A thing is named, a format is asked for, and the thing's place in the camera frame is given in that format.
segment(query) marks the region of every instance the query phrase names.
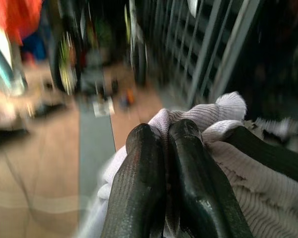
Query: ribbed fabric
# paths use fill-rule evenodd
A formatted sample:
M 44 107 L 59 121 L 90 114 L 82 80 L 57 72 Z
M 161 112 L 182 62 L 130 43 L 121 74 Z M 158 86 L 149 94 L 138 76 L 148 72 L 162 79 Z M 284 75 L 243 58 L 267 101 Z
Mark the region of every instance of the ribbed fabric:
M 197 105 L 187 112 L 162 109 L 149 124 L 159 130 L 167 155 L 170 124 L 185 118 L 193 120 L 202 132 L 204 143 L 212 151 L 211 155 L 228 177 L 252 233 L 256 237 L 298 237 L 298 206 L 295 204 L 298 202 L 298 183 L 255 163 L 233 146 L 229 145 L 228 148 L 227 143 L 219 141 L 224 140 L 230 130 L 241 126 L 240 121 L 245 113 L 244 100 L 234 92 L 223 95 L 215 104 Z M 100 237 L 111 184 L 126 155 L 126 148 L 123 147 L 112 158 L 103 175 L 105 185 L 98 191 L 98 198 L 93 201 L 78 238 Z M 169 212 L 166 213 L 164 234 L 166 237 L 177 237 L 178 220 L 170 216 L 172 206 L 167 204 L 167 208 Z

